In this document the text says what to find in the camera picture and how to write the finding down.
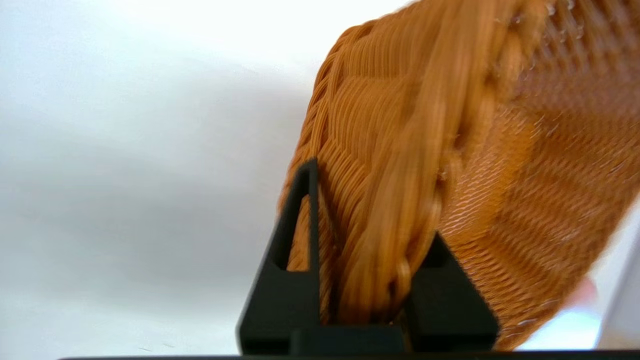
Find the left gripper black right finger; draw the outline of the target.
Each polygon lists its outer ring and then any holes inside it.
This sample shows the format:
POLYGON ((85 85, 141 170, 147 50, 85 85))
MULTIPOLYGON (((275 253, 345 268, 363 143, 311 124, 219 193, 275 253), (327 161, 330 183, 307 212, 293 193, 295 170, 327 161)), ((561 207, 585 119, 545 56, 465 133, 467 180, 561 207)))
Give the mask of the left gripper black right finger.
POLYGON ((499 324, 439 233, 411 281, 404 303, 415 352, 490 352, 499 324))

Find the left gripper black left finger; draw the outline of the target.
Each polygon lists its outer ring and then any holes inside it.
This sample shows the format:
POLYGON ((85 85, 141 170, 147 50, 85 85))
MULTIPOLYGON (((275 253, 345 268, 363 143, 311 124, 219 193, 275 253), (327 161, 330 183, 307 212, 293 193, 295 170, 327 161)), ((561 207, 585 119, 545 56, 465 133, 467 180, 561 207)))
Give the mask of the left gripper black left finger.
POLYGON ((317 159, 295 173, 238 321, 243 354, 286 354, 291 335, 320 325, 319 182, 317 159), (310 204, 306 271, 287 270, 304 198, 310 204))

